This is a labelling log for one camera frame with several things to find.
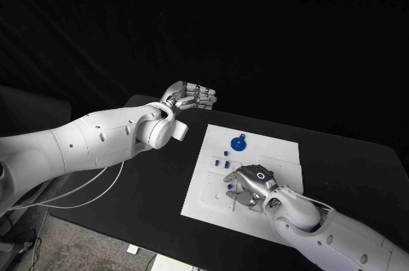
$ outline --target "blue object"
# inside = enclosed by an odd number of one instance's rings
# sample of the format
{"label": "blue object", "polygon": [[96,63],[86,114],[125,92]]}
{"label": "blue object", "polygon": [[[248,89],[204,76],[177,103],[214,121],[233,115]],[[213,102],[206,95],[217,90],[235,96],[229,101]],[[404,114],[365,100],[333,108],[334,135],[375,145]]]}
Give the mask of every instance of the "blue object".
{"label": "blue object", "polygon": [[232,148],[236,151],[243,151],[246,149],[245,134],[242,134],[240,137],[233,138],[233,140],[232,140]]}

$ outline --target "floor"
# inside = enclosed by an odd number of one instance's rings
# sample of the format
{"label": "floor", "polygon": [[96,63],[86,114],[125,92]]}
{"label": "floor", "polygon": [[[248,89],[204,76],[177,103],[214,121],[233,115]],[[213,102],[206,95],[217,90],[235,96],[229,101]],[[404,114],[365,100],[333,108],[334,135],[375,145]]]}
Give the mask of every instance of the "floor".
{"label": "floor", "polygon": [[[129,244],[65,222],[48,214],[41,233],[42,245],[37,271],[93,270],[145,271],[155,253],[141,249],[136,255],[126,252]],[[28,270],[32,249],[11,271]]]}

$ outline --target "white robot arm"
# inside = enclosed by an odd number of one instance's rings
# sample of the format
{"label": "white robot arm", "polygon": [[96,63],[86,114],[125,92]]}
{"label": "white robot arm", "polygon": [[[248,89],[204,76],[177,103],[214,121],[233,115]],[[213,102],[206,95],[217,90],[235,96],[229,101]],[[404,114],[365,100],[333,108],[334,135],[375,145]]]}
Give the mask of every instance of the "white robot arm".
{"label": "white robot arm", "polygon": [[246,206],[263,202],[279,238],[323,270],[409,269],[409,254],[363,223],[336,210],[320,209],[289,187],[279,187],[261,165],[240,167],[224,181],[233,179],[245,191],[229,191],[227,195]]}
{"label": "white robot arm", "polygon": [[0,216],[47,180],[113,166],[161,149],[171,137],[181,141],[188,126],[175,114],[191,107],[211,109],[214,95],[214,90],[180,81],[159,102],[94,112],[60,128],[0,138]]}

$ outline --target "black curtain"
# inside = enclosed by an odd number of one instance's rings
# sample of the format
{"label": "black curtain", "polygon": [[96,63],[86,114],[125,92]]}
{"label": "black curtain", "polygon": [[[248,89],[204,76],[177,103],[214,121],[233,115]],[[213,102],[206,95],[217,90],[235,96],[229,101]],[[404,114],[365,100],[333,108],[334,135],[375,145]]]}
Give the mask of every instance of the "black curtain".
{"label": "black curtain", "polygon": [[0,0],[0,81],[73,119],[178,80],[216,109],[391,146],[409,168],[409,0]]}

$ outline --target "white board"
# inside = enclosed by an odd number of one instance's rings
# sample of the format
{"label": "white board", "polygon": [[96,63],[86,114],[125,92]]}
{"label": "white board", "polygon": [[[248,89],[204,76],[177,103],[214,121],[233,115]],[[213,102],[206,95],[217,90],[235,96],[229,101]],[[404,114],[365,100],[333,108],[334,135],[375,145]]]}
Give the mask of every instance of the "white board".
{"label": "white board", "polygon": [[[239,152],[232,149],[230,142],[242,134],[248,146]],[[230,162],[229,168],[224,168],[226,161]],[[300,193],[304,192],[298,143],[209,125],[181,214],[285,244],[272,229],[268,216],[261,213],[259,205],[249,209],[226,195],[224,176],[242,165],[253,164],[261,164],[275,172],[279,185],[287,184]],[[240,191],[237,182],[232,181],[230,184],[232,190]]]}

